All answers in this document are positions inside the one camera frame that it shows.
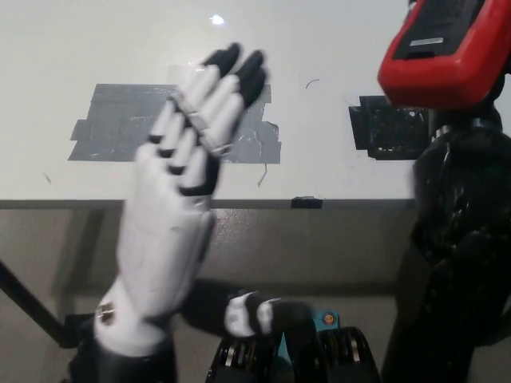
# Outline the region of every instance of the gray duct tape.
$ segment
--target gray duct tape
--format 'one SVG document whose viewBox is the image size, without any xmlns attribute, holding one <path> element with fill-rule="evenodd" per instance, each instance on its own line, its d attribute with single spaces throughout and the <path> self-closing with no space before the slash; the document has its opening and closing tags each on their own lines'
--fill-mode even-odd
<svg viewBox="0 0 511 383">
<path fill-rule="evenodd" d="M 71 140 L 76 141 L 70 161 L 133 161 L 145 142 L 165 99 L 175 85 L 98 84 L 86 120 L 78 120 Z M 279 127 L 263 121 L 264 106 L 271 102 L 267 85 L 247 111 L 226 162 L 279 164 Z"/>
</svg>

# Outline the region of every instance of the black mount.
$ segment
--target black mount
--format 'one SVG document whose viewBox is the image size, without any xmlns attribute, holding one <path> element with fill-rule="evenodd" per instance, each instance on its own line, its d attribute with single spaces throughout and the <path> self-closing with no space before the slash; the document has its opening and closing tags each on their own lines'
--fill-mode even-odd
<svg viewBox="0 0 511 383">
<path fill-rule="evenodd" d="M 122 357 L 99 345 L 93 334 L 93 318 L 79 329 L 80 344 L 62 383 L 175 383 L 176 357 L 172 339 L 151 357 Z"/>
<path fill-rule="evenodd" d="M 430 111 L 384 383 L 462 383 L 475 348 L 500 325 L 511 293 L 511 139 L 493 103 L 508 72 L 479 105 Z"/>
</svg>

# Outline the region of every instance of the black fingertip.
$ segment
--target black fingertip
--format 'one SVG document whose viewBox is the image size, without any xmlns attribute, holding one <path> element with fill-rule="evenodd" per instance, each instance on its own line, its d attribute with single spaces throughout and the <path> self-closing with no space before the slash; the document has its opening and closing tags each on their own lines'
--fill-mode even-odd
<svg viewBox="0 0 511 383">
<path fill-rule="evenodd" d="M 266 77 L 266 71 L 263 68 L 259 68 L 252 78 L 240 82 L 240 95 L 243 98 L 246 109 L 250 108 L 263 92 Z"/>
<path fill-rule="evenodd" d="M 215 52 L 213 52 L 211 54 L 211 56 L 209 56 L 204 61 L 202 61 L 202 66 L 216 65 L 221 61 L 222 56 L 224 56 L 224 55 L 225 55 L 225 50 L 218 49 Z"/>
<path fill-rule="evenodd" d="M 238 58 L 241 54 L 241 45 L 238 43 L 231 44 L 219 62 L 216 64 L 220 71 L 220 78 L 227 75 L 227 73 L 231 72 L 232 68 L 238 61 Z"/>
<path fill-rule="evenodd" d="M 158 155 L 162 158 L 170 158 L 174 154 L 174 149 L 162 149 L 158 148 Z"/>
<path fill-rule="evenodd" d="M 151 144 L 158 145 L 161 142 L 162 138 L 163 138 L 163 136 L 155 136 L 155 135 L 151 134 L 151 135 L 149 135 L 147 141 L 149 141 Z"/>
<path fill-rule="evenodd" d="M 240 69 L 236 72 L 236 76 L 240 79 L 240 83 L 250 79 L 264 63 L 264 54 L 261 50 L 256 50 L 248 57 Z"/>
<path fill-rule="evenodd" d="M 169 165 L 167 168 L 168 168 L 168 171 L 173 176 L 180 176 L 184 172 L 184 166 L 172 166 L 172 165 Z"/>
<path fill-rule="evenodd" d="M 302 302 L 279 300 L 273 302 L 273 332 L 301 327 L 312 321 L 312 308 Z"/>
</svg>

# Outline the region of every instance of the red housing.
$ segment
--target red housing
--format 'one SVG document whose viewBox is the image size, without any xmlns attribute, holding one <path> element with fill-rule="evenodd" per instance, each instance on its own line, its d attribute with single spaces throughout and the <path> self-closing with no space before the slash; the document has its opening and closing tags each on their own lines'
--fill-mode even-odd
<svg viewBox="0 0 511 383">
<path fill-rule="evenodd" d="M 486 0 L 450 56 L 393 59 L 427 0 L 418 0 L 390 44 L 378 81 L 392 104 L 435 109 L 469 107 L 491 90 L 511 53 L 511 0 Z"/>
</svg>

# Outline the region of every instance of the white surface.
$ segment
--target white surface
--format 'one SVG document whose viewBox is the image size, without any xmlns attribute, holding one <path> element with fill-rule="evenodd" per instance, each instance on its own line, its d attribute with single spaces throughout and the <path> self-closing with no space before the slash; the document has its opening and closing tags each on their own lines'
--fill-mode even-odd
<svg viewBox="0 0 511 383">
<path fill-rule="evenodd" d="M 67 161 L 95 85 L 173 82 L 169 68 L 230 41 L 267 52 L 272 101 L 264 119 L 279 126 L 282 152 L 260 188 L 263 165 L 224 166 L 216 206 L 412 196 L 411 161 L 357 152 L 347 110 L 359 95 L 381 94 L 376 73 L 407 12 L 404 0 L 0 0 L 0 7 L 4 205 L 124 199 L 131 164 Z M 509 112 L 500 111 L 506 124 Z"/>
</svg>

